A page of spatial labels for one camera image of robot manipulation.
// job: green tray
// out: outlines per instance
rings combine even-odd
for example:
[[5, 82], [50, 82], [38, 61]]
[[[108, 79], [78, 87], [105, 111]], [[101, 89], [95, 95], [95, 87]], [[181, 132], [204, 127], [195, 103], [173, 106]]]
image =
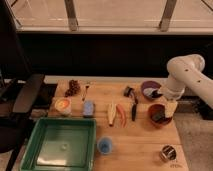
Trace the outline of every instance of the green tray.
[[41, 118], [33, 129], [21, 171], [91, 171], [96, 139], [93, 119]]

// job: white cup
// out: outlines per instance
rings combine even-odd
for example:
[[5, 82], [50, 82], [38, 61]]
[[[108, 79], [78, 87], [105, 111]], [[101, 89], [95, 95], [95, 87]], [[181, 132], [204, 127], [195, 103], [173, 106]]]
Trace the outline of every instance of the white cup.
[[71, 114], [71, 99], [62, 97], [56, 100], [55, 109], [63, 116], [69, 116]]

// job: floor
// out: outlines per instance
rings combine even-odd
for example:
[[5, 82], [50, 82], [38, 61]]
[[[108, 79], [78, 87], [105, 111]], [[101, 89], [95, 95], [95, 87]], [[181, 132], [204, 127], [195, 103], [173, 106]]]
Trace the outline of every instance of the floor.
[[[172, 16], [174, 28], [212, 28], [211, 0], [178, 0]], [[158, 28], [166, 0], [74, 0], [81, 27]], [[64, 0], [18, 0], [12, 11], [23, 26], [67, 27]]]
[[[198, 113], [176, 113], [174, 120], [183, 144], [190, 171], [212, 171], [213, 121], [206, 121]], [[13, 171], [18, 171], [23, 157], [23, 146]], [[4, 171], [10, 152], [0, 154], [0, 171]]]

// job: blue cup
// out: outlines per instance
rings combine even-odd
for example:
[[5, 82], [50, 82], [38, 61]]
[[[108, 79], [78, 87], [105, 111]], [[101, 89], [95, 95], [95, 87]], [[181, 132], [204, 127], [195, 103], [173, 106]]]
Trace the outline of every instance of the blue cup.
[[98, 140], [97, 149], [101, 154], [110, 154], [112, 152], [112, 140], [108, 137], [103, 137]]

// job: chair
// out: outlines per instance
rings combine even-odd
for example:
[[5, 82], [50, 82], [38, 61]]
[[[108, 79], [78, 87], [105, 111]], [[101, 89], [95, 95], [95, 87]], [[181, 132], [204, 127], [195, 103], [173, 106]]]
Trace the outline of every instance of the chair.
[[34, 74], [25, 58], [6, 2], [0, 1], [0, 153], [12, 150], [11, 171], [22, 144], [30, 135], [30, 114], [44, 75]]

